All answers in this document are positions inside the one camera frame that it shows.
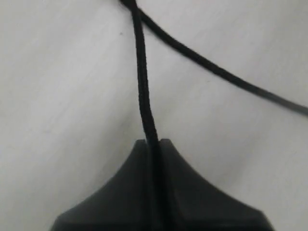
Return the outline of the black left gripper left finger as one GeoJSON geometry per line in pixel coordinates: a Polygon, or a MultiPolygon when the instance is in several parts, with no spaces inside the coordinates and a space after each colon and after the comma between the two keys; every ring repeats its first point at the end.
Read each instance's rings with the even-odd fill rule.
{"type": "Polygon", "coordinates": [[[122,167],[92,196],[62,213],[55,231],[149,231],[147,145],[137,140],[122,167]]]}

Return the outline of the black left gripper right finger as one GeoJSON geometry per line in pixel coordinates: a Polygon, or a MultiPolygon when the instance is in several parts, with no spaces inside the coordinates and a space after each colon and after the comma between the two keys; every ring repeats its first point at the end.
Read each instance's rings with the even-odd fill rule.
{"type": "Polygon", "coordinates": [[[227,195],[205,180],[171,140],[160,141],[171,220],[177,231],[271,231],[260,210],[227,195]]]}

